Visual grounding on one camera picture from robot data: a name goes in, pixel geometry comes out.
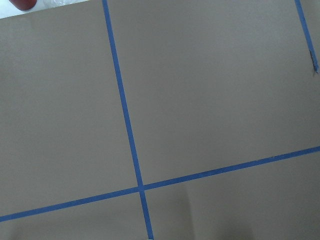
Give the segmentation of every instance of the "blue line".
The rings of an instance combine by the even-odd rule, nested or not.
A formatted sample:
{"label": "blue line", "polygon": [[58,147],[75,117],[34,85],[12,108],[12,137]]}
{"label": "blue line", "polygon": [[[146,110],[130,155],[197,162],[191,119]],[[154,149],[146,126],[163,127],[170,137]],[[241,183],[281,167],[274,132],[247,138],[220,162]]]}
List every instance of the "blue line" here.
{"label": "blue line", "polygon": [[201,179],[201,178],[205,178],[205,177],[209,177],[209,176],[213,176],[213,175],[223,174],[223,173],[236,171],[236,170],[240,170],[240,169],[246,169],[246,168],[250,168],[250,167],[254,167],[254,166],[258,166],[258,165],[262,165],[262,164],[268,164],[268,163],[272,163],[272,162],[276,162],[276,161],[280,161],[280,160],[285,160],[285,159],[290,159],[290,158],[294,158],[294,157],[298,157],[298,156],[302,156],[302,155],[312,154],[312,153],[316,153],[316,152],[320,152],[320,146],[316,146],[316,147],[312,147],[312,148],[308,148],[308,149],[304,149],[304,150],[299,150],[299,151],[294,151],[294,152],[290,152],[290,153],[286,153],[286,154],[282,154],[282,155],[272,156],[272,157],[268,157],[268,158],[263,158],[260,160],[249,161],[249,162],[245,162],[245,163],[241,163],[241,164],[237,164],[237,165],[226,166],[226,167],[218,168],[215,170],[204,171],[204,172],[195,173],[195,174],[191,174],[191,175],[187,175],[187,176],[181,176],[181,177],[172,178],[169,180],[150,183],[150,184],[144,185],[144,190],[161,188],[161,187],[172,185],[172,184],[178,184],[178,183],[191,181],[191,180],[195,180],[195,179]]}
{"label": "blue line", "polygon": [[305,36],[306,42],[308,44],[308,48],[309,48],[309,52],[310,52],[310,56],[311,56],[311,60],[312,60],[312,64],[313,64],[313,68],[314,68],[314,71],[318,74],[319,73],[318,60],[317,60],[316,52],[315,52],[315,49],[314,49],[314,45],[312,44],[312,40],[311,40],[311,36],[310,36],[309,30],[308,30],[308,25],[307,25],[307,21],[306,21],[306,18],[305,18],[304,10],[302,8],[300,0],[294,0],[294,1],[295,1],[296,9],[297,9],[298,14],[299,14],[301,25],[302,25],[302,28],[303,28],[304,36]]}
{"label": "blue line", "polygon": [[105,199],[111,199],[111,198],[120,197],[123,195],[133,194],[137,192],[139,192],[139,188],[132,187],[132,188],[109,192],[109,193],[105,193],[97,196],[90,196],[90,197],[86,197],[78,200],[68,201],[68,202],[59,203],[51,206],[36,208],[33,210],[22,211],[22,212],[9,214],[9,215],[0,216],[0,222],[5,222],[13,219],[20,219],[20,218],[24,218],[32,215],[44,214],[44,213],[48,213],[48,212],[52,212],[60,209],[71,208],[74,206],[89,204],[89,203],[93,203],[93,202],[97,202]]}
{"label": "blue line", "polygon": [[137,181],[139,193],[140,193],[140,200],[141,200],[141,205],[142,205],[142,210],[143,210],[143,215],[144,215],[145,226],[146,226],[148,238],[153,239],[154,235],[153,235],[153,230],[152,230],[152,225],[151,225],[151,220],[150,220],[150,215],[149,215],[149,210],[148,210],[148,204],[147,204],[145,190],[144,190],[144,183],[143,183],[142,176],[141,176],[141,170],[140,170],[140,166],[139,166],[139,160],[138,160],[138,154],[137,154],[135,140],[134,140],[134,134],[133,134],[132,127],[131,127],[130,116],[129,116],[128,106],[127,106],[127,100],[126,100],[124,85],[123,85],[123,81],[122,81],[120,65],[119,65],[117,49],[116,49],[116,43],[115,43],[114,33],[113,33],[113,29],[112,29],[111,18],[110,18],[107,0],[102,0],[102,4],[103,4],[103,9],[104,9],[104,17],[105,17],[105,23],[106,23],[106,27],[107,27],[108,37],[109,37],[109,41],[110,41],[115,76],[116,76],[116,80],[117,80],[117,84],[118,84],[118,88],[119,88],[119,93],[120,93],[124,122],[125,122],[125,126],[126,126],[126,131],[128,134],[136,181]]}

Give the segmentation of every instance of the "red round object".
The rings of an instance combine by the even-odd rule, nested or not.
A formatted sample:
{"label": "red round object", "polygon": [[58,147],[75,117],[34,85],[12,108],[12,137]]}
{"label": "red round object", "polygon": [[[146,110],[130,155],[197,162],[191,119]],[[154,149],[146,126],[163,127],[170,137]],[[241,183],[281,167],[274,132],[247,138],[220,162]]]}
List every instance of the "red round object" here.
{"label": "red round object", "polygon": [[36,3],[37,0],[9,0],[17,9],[21,11],[26,11],[29,9],[32,9]]}

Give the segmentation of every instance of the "blue tape strip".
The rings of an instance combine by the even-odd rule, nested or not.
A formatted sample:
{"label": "blue tape strip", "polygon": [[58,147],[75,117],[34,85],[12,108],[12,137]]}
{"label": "blue tape strip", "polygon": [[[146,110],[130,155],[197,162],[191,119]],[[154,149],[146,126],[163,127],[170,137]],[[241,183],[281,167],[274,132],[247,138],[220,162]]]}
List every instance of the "blue tape strip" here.
{"label": "blue tape strip", "polygon": [[319,73],[318,60],[317,60],[316,52],[315,52],[314,45],[313,45],[312,40],[311,40],[311,36],[310,36],[309,30],[308,30],[308,25],[307,25],[307,21],[306,21],[306,18],[305,18],[304,10],[302,8],[300,0],[294,0],[294,1],[295,1],[296,9],[297,9],[298,14],[299,14],[301,25],[302,25],[302,28],[303,28],[304,36],[305,36],[306,42],[308,44],[308,48],[309,48],[309,52],[310,52],[310,56],[311,56],[311,60],[312,60],[312,64],[313,64],[313,68],[314,68],[314,71],[318,74]]}
{"label": "blue tape strip", "polygon": [[114,69],[115,69],[115,76],[116,76],[116,80],[117,80],[117,84],[118,84],[118,88],[119,88],[123,116],[124,116],[126,131],[128,134],[129,145],[130,145],[130,149],[131,149],[131,155],[132,155],[132,160],[133,160],[133,165],[134,165],[136,181],[137,181],[139,193],[140,193],[140,200],[141,200],[141,205],[142,205],[142,210],[143,210],[143,215],[144,215],[145,226],[146,226],[148,238],[153,239],[154,234],[153,234],[153,230],[152,230],[152,225],[151,225],[151,220],[150,220],[150,215],[149,215],[149,210],[148,210],[148,204],[147,204],[145,190],[144,190],[144,184],[143,184],[143,180],[142,180],[142,176],[141,176],[141,170],[140,170],[140,166],[139,166],[139,160],[138,160],[138,154],[137,154],[135,140],[134,140],[134,134],[133,134],[132,127],[131,127],[131,121],[130,121],[128,106],[127,106],[127,100],[126,100],[124,85],[123,85],[123,81],[122,81],[121,71],[120,71],[116,43],[115,43],[114,33],[113,33],[113,29],[112,29],[111,18],[110,18],[107,0],[102,0],[102,4],[103,4],[105,23],[106,23],[110,47],[111,47],[113,65],[114,65]]}
{"label": "blue tape strip", "polygon": [[132,188],[128,188],[120,191],[114,191],[114,192],[109,192],[109,193],[105,193],[97,196],[91,196],[91,197],[86,197],[86,198],[82,198],[74,201],[59,203],[51,206],[40,207],[33,210],[17,212],[9,215],[0,216],[0,222],[5,222],[13,219],[20,219],[20,218],[24,218],[32,215],[44,214],[44,213],[48,213],[48,212],[52,212],[60,209],[71,208],[74,206],[89,204],[89,203],[93,203],[93,202],[97,202],[105,199],[111,199],[111,198],[116,198],[123,195],[133,194],[137,192],[139,192],[139,188],[132,187]]}
{"label": "blue tape strip", "polygon": [[169,180],[150,183],[150,184],[144,185],[144,189],[145,190],[156,189],[156,188],[160,188],[160,187],[164,187],[172,184],[178,184],[178,183],[191,181],[195,179],[201,179],[201,178],[205,178],[213,175],[223,174],[223,173],[236,171],[240,169],[246,169],[246,168],[250,168],[250,167],[254,167],[262,164],[268,164],[268,163],[290,159],[290,158],[294,158],[302,155],[312,154],[316,152],[320,152],[320,146],[299,150],[299,151],[294,151],[294,152],[290,152],[282,155],[272,156],[268,158],[263,158],[256,161],[249,161],[249,162],[245,162],[237,165],[222,167],[215,170],[204,171],[204,172],[195,173],[187,176],[181,176],[181,177],[177,177]]}

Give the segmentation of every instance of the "white surface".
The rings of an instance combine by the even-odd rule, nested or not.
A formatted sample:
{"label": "white surface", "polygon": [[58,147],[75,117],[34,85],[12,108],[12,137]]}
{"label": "white surface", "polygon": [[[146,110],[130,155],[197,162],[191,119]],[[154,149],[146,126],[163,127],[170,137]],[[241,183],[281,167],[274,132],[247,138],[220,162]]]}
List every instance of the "white surface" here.
{"label": "white surface", "polygon": [[[32,9],[28,11],[21,11],[17,9],[9,0],[0,0],[0,19],[48,9],[49,7],[47,7],[44,1],[48,0],[38,0]],[[80,3],[84,1],[88,0],[75,0],[75,3]]]}

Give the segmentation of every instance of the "dark blue tape piece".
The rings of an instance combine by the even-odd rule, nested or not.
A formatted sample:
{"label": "dark blue tape piece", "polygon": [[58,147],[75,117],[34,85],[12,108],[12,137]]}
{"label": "dark blue tape piece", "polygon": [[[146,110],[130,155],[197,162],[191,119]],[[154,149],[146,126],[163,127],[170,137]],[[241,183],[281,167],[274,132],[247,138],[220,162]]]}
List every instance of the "dark blue tape piece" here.
{"label": "dark blue tape piece", "polygon": [[268,163],[290,159],[290,158],[294,158],[302,155],[312,154],[316,152],[320,152],[320,146],[316,146],[316,147],[312,147],[312,148],[308,148],[300,151],[294,151],[294,152],[290,152],[282,155],[272,156],[268,158],[263,158],[260,160],[249,161],[249,162],[245,162],[237,165],[226,166],[226,167],[218,168],[215,170],[204,171],[204,172],[195,173],[187,176],[181,176],[181,177],[177,177],[169,180],[150,183],[150,184],[144,185],[144,190],[156,189],[156,188],[160,188],[160,187],[164,187],[172,184],[178,184],[178,183],[191,181],[195,179],[201,179],[201,178],[205,178],[213,175],[223,174],[223,173],[236,171],[240,169],[246,169],[246,168],[250,168],[250,167],[254,167],[262,164],[268,164]]}
{"label": "dark blue tape piece", "polygon": [[303,28],[304,36],[305,36],[306,42],[308,44],[308,48],[309,48],[309,52],[310,52],[310,55],[311,55],[313,68],[314,68],[314,71],[318,74],[319,73],[318,60],[317,60],[316,52],[315,52],[315,49],[314,49],[314,45],[312,44],[312,40],[311,40],[311,36],[310,36],[309,30],[308,30],[308,25],[307,25],[307,21],[306,21],[306,18],[305,18],[304,10],[302,8],[300,0],[294,0],[294,1],[295,1],[296,9],[297,9],[298,14],[299,14],[301,25],[302,25],[302,28]]}
{"label": "dark blue tape piece", "polygon": [[133,160],[136,181],[137,181],[139,193],[140,193],[140,199],[141,199],[141,205],[142,205],[142,210],[143,210],[143,215],[144,215],[145,226],[146,226],[148,238],[153,239],[154,235],[153,235],[152,225],[151,225],[151,221],[150,221],[150,215],[149,215],[146,195],[144,192],[144,184],[143,184],[143,180],[142,180],[142,176],[141,176],[141,170],[140,170],[140,166],[139,166],[139,160],[138,160],[138,154],[137,154],[135,140],[134,140],[134,134],[133,134],[132,127],[131,127],[128,105],[127,105],[124,85],[123,85],[123,81],[122,81],[120,65],[119,65],[119,60],[118,60],[118,54],[117,54],[117,49],[116,49],[116,43],[115,43],[114,33],[113,33],[113,29],[112,29],[111,18],[110,18],[107,0],[102,0],[102,4],[103,4],[105,23],[106,23],[110,47],[111,47],[113,65],[114,65],[114,69],[115,69],[115,76],[116,76],[116,80],[117,80],[117,84],[118,84],[118,88],[119,88],[119,93],[120,93],[124,122],[125,122],[125,126],[126,126],[126,131],[128,134],[129,145],[130,145],[130,149],[131,149],[131,155],[132,155],[132,160]]}
{"label": "dark blue tape piece", "polygon": [[82,198],[82,199],[78,199],[78,200],[74,200],[74,201],[68,201],[68,202],[59,203],[59,204],[55,204],[55,205],[51,205],[51,206],[40,207],[40,208],[33,209],[33,210],[22,211],[22,212],[9,214],[9,215],[0,216],[0,222],[5,222],[5,221],[13,220],[13,219],[20,219],[20,218],[24,218],[24,217],[28,217],[28,216],[32,216],[32,215],[48,213],[48,212],[52,212],[52,211],[56,211],[56,210],[60,210],[60,209],[71,208],[74,206],[89,204],[89,203],[93,203],[93,202],[97,202],[97,201],[101,201],[101,200],[105,200],[105,199],[111,199],[111,198],[116,198],[116,197],[120,197],[123,195],[133,194],[133,193],[137,193],[137,192],[139,192],[139,188],[132,187],[132,188],[128,188],[128,189],[124,189],[124,190],[120,190],[120,191],[114,191],[114,192],[110,192],[110,193],[105,193],[105,194],[101,194],[101,195],[97,195],[97,196],[90,196],[90,197],[86,197],[86,198]]}

